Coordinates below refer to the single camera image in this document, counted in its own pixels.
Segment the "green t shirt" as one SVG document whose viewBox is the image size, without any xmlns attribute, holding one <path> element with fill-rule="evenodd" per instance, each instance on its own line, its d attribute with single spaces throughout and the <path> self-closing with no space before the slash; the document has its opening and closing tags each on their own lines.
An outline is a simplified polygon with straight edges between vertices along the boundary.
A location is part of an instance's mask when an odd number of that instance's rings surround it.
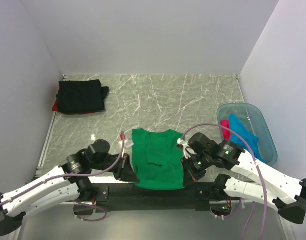
<svg viewBox="0 0 306 240">
<path fill-rule="evenodd" d="M 139 182 L 136 187 L 152 191 L 183 189 L 182 150 L 177 140 L 182 133 L 174 130 L 148 132 L 132 130 L 132 166 Z"/>
</svg>

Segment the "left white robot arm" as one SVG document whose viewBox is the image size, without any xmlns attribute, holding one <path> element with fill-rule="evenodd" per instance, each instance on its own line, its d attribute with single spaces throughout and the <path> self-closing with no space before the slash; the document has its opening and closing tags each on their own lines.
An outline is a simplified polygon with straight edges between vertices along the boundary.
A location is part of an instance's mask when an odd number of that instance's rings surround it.
<svg viewBox="0 0 306 240">
<path fill-rule="evenodd" d="M 64 202 L 87 202 L 97 198 L 98 190 L 90 178 L 112 173 L 121 182 L 138 183 L 129 155 L 130 139 L 119 142 L 120 152 L 109 154 L 110 145 L 97 140 L 87 148 L 68 156 L 45 175 L 7 193 L 0 192 L 0 237 L 17 230 L 25 217 L 32 216 Z"/>
</svg>

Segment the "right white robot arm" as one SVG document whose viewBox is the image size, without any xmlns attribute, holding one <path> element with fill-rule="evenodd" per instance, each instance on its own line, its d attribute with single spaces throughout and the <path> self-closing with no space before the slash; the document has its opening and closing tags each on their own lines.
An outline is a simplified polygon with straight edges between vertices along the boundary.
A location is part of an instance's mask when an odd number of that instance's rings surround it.
<svg viewBox="0 0 306 240">
<path fill-rule="evenodd" d="M 235 143 L 224 140 L 220 144 L 201 133 L 189 141 L 177 140 L 183 150 L 183 186 L 188 187 L 203 177 L 211 166 L 226 169 L 249 179 L 248 182 L 220 173 L 206 189 L 199 188 L 197 197 L 207 201 L 243 198 L 269 208 L 285 220 L 303 224 L 306 215 L 306 178 L 299 180 L 287 176 L 254 159 Z"/>
</svg>

